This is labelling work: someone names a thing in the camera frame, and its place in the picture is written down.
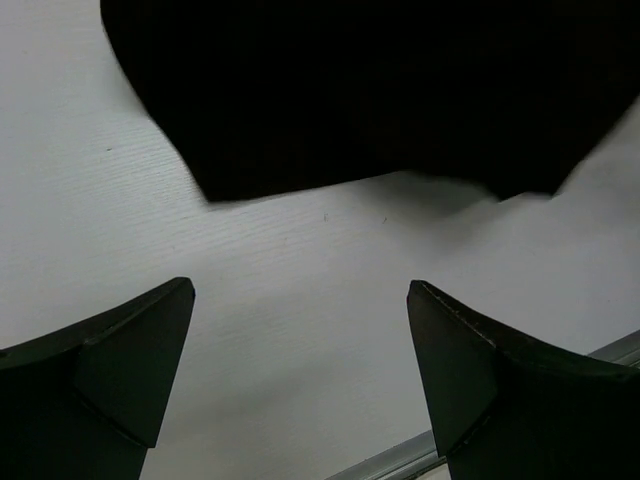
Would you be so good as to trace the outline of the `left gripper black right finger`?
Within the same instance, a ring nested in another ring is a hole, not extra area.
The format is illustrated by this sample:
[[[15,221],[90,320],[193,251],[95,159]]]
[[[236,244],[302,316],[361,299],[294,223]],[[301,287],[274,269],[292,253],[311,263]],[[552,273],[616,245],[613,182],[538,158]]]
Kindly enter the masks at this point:
[[[435,447],[455,479],[635,479],[639,337],[553,346],[415,280],[411,335]]]

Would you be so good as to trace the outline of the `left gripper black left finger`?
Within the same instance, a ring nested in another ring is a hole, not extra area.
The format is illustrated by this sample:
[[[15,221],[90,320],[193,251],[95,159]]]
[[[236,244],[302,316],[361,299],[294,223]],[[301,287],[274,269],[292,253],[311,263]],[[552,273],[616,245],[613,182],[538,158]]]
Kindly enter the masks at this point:
[[[157,444],[195,303],[174,278],[1,352],[4,479],[137,479]]]

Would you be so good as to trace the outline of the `black skirt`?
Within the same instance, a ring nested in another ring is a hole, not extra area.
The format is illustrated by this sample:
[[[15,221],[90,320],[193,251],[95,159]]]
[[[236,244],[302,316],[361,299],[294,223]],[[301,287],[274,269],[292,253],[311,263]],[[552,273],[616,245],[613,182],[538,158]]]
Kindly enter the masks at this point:
[[[639,95],[635,1],[104,1],[210,202],[396,171],[552,195]]]

